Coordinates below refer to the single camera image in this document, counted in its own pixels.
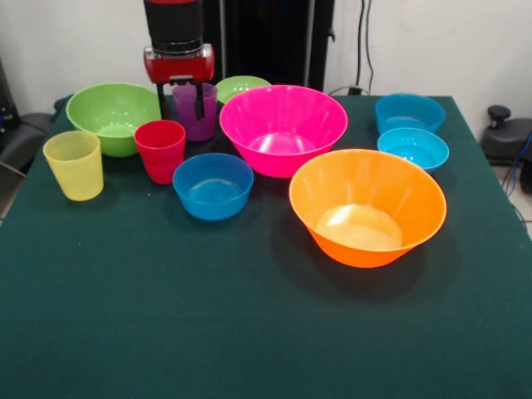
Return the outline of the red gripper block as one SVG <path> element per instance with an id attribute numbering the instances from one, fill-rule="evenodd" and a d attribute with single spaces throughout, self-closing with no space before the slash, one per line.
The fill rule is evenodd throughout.
<path id="1" fill-rule="evenodd" d="M 179 81 L 195 83 L 195 117 L 198 121 L 204 118 L 203 83 L 214 76 L 214 49 L 205 43 L 197 52 L 184 55 L 164 54 L 152 47 L 144 49 L 144 64 L 150 81 L 156 84 L 157 96 L 162 120 L 168 120 L 170 112 L 166 103 L 164 85 Z"/>

